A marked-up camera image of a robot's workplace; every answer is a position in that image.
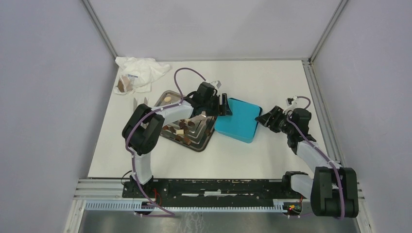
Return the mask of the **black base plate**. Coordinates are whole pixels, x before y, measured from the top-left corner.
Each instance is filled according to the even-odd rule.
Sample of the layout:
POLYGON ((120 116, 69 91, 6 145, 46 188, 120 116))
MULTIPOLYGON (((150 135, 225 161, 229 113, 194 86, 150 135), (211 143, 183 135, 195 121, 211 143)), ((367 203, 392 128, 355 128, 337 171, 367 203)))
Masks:
POLYGON ((272 207, 275 200, 307 199, 282 179, 154 178, 141 188, 130 179, 123 184, 122 197, 148 196, 161 207, 272 207))

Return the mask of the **steel tray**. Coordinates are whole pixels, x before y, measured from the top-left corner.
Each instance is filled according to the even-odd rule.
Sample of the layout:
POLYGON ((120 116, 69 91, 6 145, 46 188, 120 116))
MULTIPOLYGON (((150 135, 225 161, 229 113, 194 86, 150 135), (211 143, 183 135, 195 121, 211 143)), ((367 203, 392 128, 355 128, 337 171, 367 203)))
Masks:
POLYGON ((164 126, 161 136, 195 152, 202 152, 213 133, 216 118, 203 114, 164 126))

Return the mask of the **white crumpled cloth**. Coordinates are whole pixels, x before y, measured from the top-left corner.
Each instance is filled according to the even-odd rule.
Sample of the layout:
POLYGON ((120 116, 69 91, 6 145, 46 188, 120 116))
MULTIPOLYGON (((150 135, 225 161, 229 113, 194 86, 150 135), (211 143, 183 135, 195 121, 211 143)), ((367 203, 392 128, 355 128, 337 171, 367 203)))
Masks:
POLYGON ((169 64, 159 63, 154 58, 117 57, 115 63, 119 66, 115 85, 121 74, 138 76, 136 93, 151 92, 151 84, 171 70, 169 64))

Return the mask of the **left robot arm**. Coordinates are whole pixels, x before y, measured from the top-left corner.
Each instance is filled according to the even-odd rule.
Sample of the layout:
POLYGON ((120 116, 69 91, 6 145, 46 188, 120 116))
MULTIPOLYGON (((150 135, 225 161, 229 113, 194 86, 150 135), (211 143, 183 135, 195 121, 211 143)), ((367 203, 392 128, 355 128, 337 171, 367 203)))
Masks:
POLYGON ((228 95, 219 94, 217 88, 202 82, 198 89, 178 101, 163 106, 149 107, 143 103, 137 106, 122 130, 125 149, 132 158, 134 191, 141 198, 151 195, 153 178, 151 171, 151 151, 158 143, 164 126, 182 119, 205 114, 207 117, 230 116, 228 95))

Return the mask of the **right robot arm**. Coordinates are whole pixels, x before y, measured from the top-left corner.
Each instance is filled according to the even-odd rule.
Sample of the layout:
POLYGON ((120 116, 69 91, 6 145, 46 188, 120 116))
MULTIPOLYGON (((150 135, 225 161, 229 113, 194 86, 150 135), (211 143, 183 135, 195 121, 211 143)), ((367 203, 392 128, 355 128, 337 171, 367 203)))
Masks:
POLYGON ((313 172, 311 178, 304 172, 287 172, 281 193, 293 198, 298 193, 310 200, 316 216, 355 218, 359 214, 357 175, 354 169, 333 161, 309 134, 311 112, 304 108, 285 111, 275 106, 255 118, 256 122, 274 133, 287 136, 288 147, 313 172))

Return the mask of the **teal box lid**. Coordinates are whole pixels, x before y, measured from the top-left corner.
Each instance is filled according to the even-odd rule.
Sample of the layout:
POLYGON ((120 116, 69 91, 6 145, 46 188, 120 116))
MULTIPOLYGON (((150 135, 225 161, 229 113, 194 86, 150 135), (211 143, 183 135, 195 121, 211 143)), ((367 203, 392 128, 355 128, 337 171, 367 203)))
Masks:
POLYGON ((255 118, 262 113, 262 108, 260 106, 234 98, 229 98, 228 103, 233 115, 217 117, 214 128, 217 126, 256 126, 257 128, 258 123, 255 121, 255 118))

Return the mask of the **plastic bag with chocolate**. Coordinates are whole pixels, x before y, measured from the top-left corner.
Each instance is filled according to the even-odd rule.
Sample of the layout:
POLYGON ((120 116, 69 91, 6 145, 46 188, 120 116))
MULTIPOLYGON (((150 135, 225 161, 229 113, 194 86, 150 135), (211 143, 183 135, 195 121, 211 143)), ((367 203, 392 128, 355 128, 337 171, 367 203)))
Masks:
POLYGON ((135 92, 135 81, 138 80, 138 76, 130 74, 121 74, 118 78, 117 84, 114 86, 113 92, 118 95, 131 94, 135 92))

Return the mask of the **teal chocolate box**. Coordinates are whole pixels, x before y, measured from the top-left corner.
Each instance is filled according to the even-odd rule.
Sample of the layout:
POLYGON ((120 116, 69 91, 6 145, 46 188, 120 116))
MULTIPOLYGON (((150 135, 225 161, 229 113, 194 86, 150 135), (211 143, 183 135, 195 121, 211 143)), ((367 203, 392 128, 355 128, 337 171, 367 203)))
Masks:
POLYGON ((215 127, 215 131, 218 133, 230 137, 232 139, 236 139, 243 143, 252 143, 256 133, 256 126, 255 127, 223 127, 217 126, 215 127))

